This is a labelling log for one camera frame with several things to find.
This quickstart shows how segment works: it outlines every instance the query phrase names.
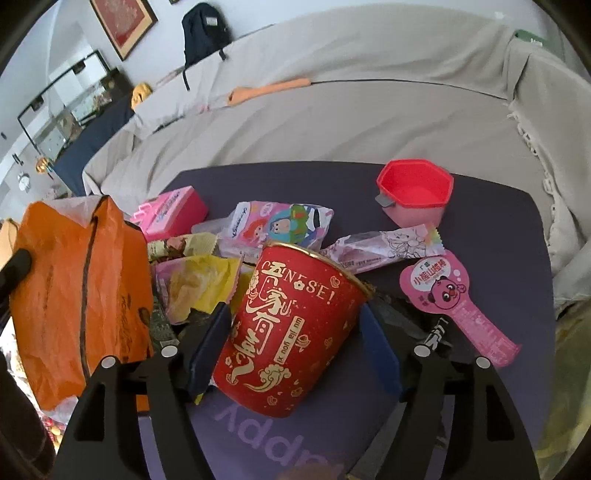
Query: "pink hawthorn snack package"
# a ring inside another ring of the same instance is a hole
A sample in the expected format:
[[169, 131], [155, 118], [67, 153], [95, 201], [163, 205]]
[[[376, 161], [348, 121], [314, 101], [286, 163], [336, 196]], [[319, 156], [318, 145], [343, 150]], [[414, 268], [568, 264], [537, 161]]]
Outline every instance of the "pink hawthorn snack package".
[[470, 278], [449, 250], [405, 268], [400, 286], [412, 304], [427, 313], [448, 315], [478, 352], [495, 367], [513, 362], [521, 345], [514, 344], [474, 305], [468, 296]]

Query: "yellow plush toy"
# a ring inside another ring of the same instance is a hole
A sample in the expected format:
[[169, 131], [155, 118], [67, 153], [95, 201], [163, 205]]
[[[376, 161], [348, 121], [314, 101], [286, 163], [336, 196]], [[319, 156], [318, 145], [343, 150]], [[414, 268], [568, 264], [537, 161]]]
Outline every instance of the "yellow plush toy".
[[142, 103], [146, 98], [152, 95], [152, 89], [147, 83], [140, 83], [134, 88], [131, 94], [131, 109], [135, 111], [135, 107]]

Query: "pink cardboard box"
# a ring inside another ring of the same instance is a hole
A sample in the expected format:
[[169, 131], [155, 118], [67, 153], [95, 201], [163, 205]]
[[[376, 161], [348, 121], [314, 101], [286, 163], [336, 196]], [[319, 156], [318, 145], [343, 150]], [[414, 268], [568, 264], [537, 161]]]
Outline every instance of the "pink cardboard box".
[[207, 206], [193, 187], [163, 193], [151, 202], [143, 203], [131, 217], [147, 242], [191, 233], [191, 227], [203, 222]]

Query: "pink box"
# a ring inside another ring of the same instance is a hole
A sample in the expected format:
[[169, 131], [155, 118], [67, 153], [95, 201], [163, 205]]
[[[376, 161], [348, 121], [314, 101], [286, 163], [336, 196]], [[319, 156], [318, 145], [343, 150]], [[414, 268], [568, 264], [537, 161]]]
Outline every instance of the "pink box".
[[146, 241], [163, 240], [191, 233], [191, 227], [203, 222], [207, 206], [193, 187], [163, 193], [151, 202], [143, 203], [131, 217]]
[[376, 197], [399, 227], [439, 226], [452, 196], [453, 177], [428, 160], [392, 160], [380, 172]]

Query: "black backpack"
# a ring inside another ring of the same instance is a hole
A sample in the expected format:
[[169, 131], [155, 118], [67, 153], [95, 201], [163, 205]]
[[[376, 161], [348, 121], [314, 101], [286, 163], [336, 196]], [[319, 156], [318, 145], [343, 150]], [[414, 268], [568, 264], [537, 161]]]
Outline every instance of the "black backpack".
[[185, 66], [183, 79], [190, 90], [185, 71], [198, 61], [219, 51], [222, 60], [226, 60], [223, 48], [232, 42], [225, 20], [216, 8], [209, 4], [195, 5], [183, 17], [185, 33]]

